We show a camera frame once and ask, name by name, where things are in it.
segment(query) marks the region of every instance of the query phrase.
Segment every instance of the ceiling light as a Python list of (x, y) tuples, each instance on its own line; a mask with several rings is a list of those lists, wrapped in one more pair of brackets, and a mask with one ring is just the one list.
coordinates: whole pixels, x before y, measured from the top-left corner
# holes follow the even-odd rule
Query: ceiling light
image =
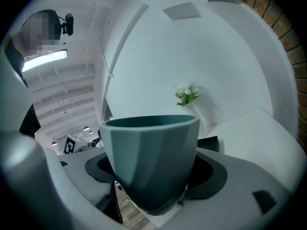
[(57, 51), (57, 52), (53, 52), (51, 54), (48, 55), (44, 55), (44, 56), (40, 56), (37, 58), (34, 58), (30, 61), (27, 61), (24, 63), (24, 68), (22, 70), (22, 72), (25, 72), (29, 69), (32, 69), (34, 67), (40, 66), (42, 64), (54, 61), (54, 60), (58, 60), (58, 59), (65, 59), (67, 58), (67, 50), (61, 50), (61, 51)]

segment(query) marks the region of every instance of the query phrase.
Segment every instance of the wooden floor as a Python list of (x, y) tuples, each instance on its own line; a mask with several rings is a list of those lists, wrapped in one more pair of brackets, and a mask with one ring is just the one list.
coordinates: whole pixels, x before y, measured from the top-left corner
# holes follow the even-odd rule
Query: wooden floor
[(124, 190), (120, 191), (117, 188), (118, 185), (115, 184), (115, 191), (119, 210), (123, 218), (123, 225), (131, 230), (158, 230), (128, 199)]

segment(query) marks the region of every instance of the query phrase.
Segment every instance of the person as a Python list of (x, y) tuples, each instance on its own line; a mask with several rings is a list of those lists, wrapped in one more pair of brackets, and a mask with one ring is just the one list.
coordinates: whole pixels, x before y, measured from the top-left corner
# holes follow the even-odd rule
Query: person
[[(60, 35), (61, 24), (57, 13), (54, 10), (42, 10), (29, 16), (16, 34), (4, 38), (6, 57), (26, 86), (27, 82), (22, 75), (25, 58), (37, 55), (43, 49), (43, 45), (56, 44)], [(34, 107), (31, 105), (19, 131), (35, 138), (35, 132), (40, 127)]]

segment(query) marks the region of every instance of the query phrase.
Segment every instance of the brick wall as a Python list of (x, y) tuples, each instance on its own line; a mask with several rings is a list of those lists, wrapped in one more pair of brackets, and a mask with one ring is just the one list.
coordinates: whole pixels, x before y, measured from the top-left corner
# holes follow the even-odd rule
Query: brick wall
[(298, 94), (297, 141), (307, 154), (307, 57), (290, 20), (274, 0), (242, 0), (272, 28), (281, 41), (293, 67)]

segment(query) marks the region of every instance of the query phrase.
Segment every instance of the gray faceted pot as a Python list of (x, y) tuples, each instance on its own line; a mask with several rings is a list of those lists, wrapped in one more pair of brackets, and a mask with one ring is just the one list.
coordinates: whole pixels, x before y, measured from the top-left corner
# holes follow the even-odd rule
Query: gray faceted pot
[(191, 115), (116, 119), (100, 127), (113, 171), (129, 198), (150, 215), (166, 213), (187, 185), (200, 120)]

